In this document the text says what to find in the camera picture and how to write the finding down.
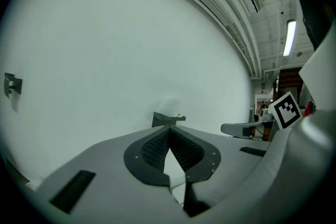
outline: fluorescent light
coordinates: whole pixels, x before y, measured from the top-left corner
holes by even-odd
[[[287,38],[283,56],[288,56],[290,53],[290,49],[292,48],[293,45],[295,28],[296,28],[296,21],[292,20],[287,23]]]

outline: black slot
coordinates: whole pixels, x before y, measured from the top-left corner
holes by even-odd
[[[81,170],[74,178],[50,201],[58,209],[70,213],[80,196],[89,186],[96,174]]]
[[[249,153],[249,154],[252,154],[252,155],[257,155],[257,156],[260,156],[260,157],[263,157],[266,154],[266,151],[257,150],[256,148],[251,148],[251,147],[248,147],[248,146],[243,146],[240,149],[240,151],[246,152],[246,153]]]
[[[243,136],[250,136],[251,130],[250,127],[243,127]]]

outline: mesh grille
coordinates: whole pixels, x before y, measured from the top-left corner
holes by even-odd
[[[204,157],[203,149],[193,141],[171,129],[171,150],[183,171],[199,163]]]
[[[141,155],[146,163],[163,172],[168,150],[169,129],[146,142],[141,148]]]

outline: white wall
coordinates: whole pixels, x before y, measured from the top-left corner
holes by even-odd
[[[246,69],[189,0],[25,0],[9,17],[0,71],[23,88],[16,104],[0,94],[0,130],[29,179],[151,127],[166,97],[202,131],[248,120]]]

